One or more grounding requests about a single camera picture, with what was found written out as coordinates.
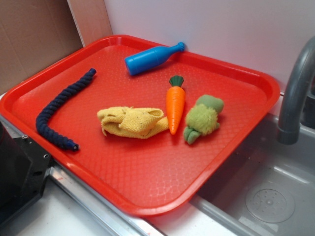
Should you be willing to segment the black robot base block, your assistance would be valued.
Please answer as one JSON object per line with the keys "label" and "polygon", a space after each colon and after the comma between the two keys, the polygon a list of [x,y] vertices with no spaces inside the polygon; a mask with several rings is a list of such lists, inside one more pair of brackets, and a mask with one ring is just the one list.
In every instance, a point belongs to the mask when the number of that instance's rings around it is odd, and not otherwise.
{"label": "black robot base block", "polygon": [[13,138],[0,125],[0,226],[43,195],[51,154],[30,137]]}

